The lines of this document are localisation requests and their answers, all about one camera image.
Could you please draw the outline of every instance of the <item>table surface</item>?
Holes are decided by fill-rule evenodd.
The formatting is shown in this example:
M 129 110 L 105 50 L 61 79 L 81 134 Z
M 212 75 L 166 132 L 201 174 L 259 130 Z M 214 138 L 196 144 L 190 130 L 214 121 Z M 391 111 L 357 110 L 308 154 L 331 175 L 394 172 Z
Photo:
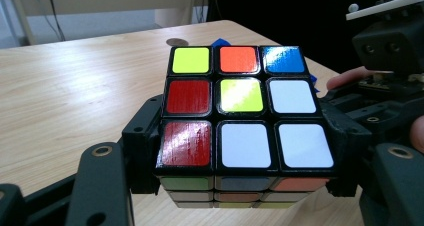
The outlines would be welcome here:
M 163 93 L 171 46 L 277 43 L 231 21 L 0 50 L 0 183 L 24 196 L 76 173 L 81 154 L 116 142 L 149 98 Z M 318 97 L 337 73 L 306 58 Z M 356 197 L 325 187 L 288 209 L 181 209 L 161 188 L 133 195 L 136 225 L 363 225 Z

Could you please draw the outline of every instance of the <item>cube front face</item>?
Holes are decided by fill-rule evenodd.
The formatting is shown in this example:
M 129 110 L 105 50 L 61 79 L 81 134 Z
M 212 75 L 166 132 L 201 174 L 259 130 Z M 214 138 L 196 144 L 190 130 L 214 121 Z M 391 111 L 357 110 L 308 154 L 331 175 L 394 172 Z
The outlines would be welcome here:
M 178 207 L 288 207 L 334 173 L 298 47 L 170 53 L 154 174 Z

